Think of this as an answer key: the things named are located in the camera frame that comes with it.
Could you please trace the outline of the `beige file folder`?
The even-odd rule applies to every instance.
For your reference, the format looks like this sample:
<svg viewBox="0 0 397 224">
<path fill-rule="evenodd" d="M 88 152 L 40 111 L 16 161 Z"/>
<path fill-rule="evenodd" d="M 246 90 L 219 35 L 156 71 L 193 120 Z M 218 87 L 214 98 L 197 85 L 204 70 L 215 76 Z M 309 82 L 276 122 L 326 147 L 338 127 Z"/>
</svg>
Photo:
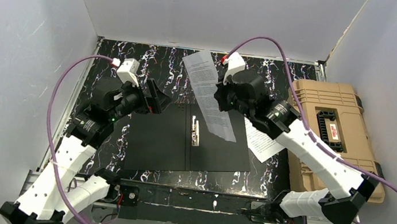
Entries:
<svg viewBox="0 0 397 224">
<path fill-rule="evenodd" d="M 244 117 L 229 113 L 236 137 L 210 133 L 197 104 L 171 104 L 161 114 L 133 114 L 123 168 L 140 171 L 248 172 Z"/>
</svg>

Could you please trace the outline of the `printed white paper sheet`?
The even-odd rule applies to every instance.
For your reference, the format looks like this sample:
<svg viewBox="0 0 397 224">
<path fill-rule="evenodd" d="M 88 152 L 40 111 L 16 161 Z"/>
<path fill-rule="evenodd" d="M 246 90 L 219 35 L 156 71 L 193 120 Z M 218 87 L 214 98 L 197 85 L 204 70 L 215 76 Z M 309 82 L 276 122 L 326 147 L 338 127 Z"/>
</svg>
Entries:
<svg viewBox="0 0 397 224">
<path fill-rule="evenodd" d="M 227 112 L 219 110 L 214 97 L 218 72 L 211 52 L 203 50 L 192 53 L 185 56 L 183 62 L 208 131 L 225 141 L 236 142 L 230 117 Z"/>
</svg>

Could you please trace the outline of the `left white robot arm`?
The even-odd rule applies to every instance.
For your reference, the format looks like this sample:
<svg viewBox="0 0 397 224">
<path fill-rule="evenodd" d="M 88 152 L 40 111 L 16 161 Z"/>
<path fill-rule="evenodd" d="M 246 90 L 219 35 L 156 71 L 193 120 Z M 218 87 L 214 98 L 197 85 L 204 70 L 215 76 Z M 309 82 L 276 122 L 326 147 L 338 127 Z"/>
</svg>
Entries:
<svg viewBox="0 0 397 224">
<path fill-rule="evenodd" d="M 5 202 L 0 215 L 8 224 L 66 224 L 92 203 L 111 199 L 119 203 L 121 178 L 109 169 L 99 169 L 79 187 L 69 190 L 83 164 L 114 131 L 114 125 L 132 114 L 161 114 L 172 102 L 153 79 L 147 89 L 119 78 L 103 78 L 92 96 L 80 105 L 67 126 L 55 158 L 34 183 L 14 202 Z"/>
</svg>

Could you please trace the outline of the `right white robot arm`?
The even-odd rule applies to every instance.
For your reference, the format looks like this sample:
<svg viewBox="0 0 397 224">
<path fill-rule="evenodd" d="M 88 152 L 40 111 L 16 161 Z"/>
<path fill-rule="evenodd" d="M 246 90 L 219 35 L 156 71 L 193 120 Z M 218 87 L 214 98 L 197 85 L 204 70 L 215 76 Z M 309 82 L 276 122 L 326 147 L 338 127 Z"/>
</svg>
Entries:
<svg viewBox="0 0 397 224">
<path fill-rule="evenodd" d="M 378 182 L 336 157 L 315 133 L 306 130 L 300 112 L 289 102 L 273 99 L 264 79 L 251 71 L 227 70 L 218 78 L 214 94 L 219 110 L 235 110 L 258 131 L 289 150 L 313 171 L 325 188 L 315 191 L 283 191 L 259 208 L 269 217 L 325 218 L 332 224 L 351 224 Z"/>
</svg>

